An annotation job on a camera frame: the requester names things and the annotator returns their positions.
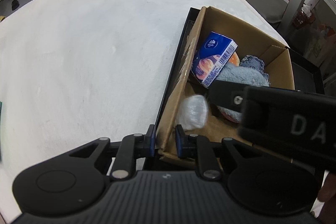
tissue pack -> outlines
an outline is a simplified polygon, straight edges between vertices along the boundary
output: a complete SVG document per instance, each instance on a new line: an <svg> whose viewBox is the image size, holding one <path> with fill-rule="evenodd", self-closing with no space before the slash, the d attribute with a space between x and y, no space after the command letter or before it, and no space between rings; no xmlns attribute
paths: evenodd
<svg viewBox="0 0 336 224"><path fill-rule="evenodd" d="M211 32L194 55L192 74L208 88L237 47L238 45L231 38Z"/></svg>

white bed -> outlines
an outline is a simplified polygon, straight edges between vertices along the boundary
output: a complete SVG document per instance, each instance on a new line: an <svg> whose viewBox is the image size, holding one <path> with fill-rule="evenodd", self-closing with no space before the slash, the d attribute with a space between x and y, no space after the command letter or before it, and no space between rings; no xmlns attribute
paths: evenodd
<svg viewBox="0 0 336 224"><path fill-rule="evenodd" d="M286 42L245 0L33 0L0 23L0 212L23 169L154 123L190 7L214 6Z"/></svg>

slipper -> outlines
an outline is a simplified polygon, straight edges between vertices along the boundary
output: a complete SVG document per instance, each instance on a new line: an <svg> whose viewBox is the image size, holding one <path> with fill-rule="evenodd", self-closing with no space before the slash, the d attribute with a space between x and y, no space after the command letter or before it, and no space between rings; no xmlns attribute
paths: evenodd
<svg viewBox="0 0 336 224"><path fill-rule="evenodd" d="M20 6L20 3L17 0L12 1L12 11L16 10Z"/></svg>

blue plush toy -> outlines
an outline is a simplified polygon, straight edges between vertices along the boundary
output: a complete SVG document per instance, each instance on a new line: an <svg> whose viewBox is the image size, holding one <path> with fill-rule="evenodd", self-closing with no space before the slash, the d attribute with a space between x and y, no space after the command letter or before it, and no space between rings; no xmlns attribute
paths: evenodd
<svg viewBox="0 0 336 224"><path fill-rule="evenodd" d="M239 67L227 63L216 80L242 83L247 85L269 86L269 75L264 73L264 62L257 57L247 55L239 64ZM241 113L218 106L223 116L232 122L241 121Z"/></svg>

cardboard box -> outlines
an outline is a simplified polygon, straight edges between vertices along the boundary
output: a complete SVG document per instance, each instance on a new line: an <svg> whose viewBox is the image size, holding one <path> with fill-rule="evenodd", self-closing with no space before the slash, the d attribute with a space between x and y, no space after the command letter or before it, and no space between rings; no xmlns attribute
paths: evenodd
<svg viewBox="0 0 336 224"><path fill-rule="evenodd" d="M194 53L210 32L220 33L232 38L237 44L236 53L240 58L254 55L265 63L272 87L294 89L293 71L288 49L279 41L253 27L252 25L213 7L203 7L190 31L183 49L181 69L171 79L171 93L157 127L157 146L162 160L172 164L194 167L194 160L181 160L177 157L174 122L180 102L193 94L204 94L207 89L197 83L190 74ZM249 145L237 134L238 125L226 120L216 107L209 107L209 117L204 128L188 131L187 134L200 134L210 141L220 142L224 137L232 137Z"/></svg>

